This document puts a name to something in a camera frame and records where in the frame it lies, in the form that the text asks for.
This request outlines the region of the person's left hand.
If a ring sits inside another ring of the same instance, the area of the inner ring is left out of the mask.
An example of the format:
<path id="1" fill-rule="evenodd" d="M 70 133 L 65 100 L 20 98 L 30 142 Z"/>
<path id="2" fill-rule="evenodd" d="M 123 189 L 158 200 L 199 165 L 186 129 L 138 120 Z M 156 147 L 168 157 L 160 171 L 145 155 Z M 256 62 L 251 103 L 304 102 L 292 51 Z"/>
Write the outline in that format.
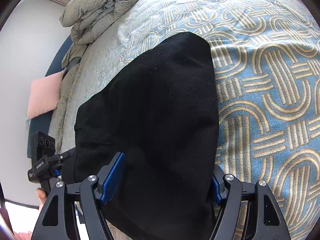
<path id="1" fill-rule="evenodd" d="M 39 208 L 41 209 L 44 206 L 44 204 L 45 204 L 45 202 L 47 200 L 47 194 L 44 191 L 44 189 L 37 188 L 36 189 L 36 196 L 37 196 L 38 200 L 40 201 Z"/>

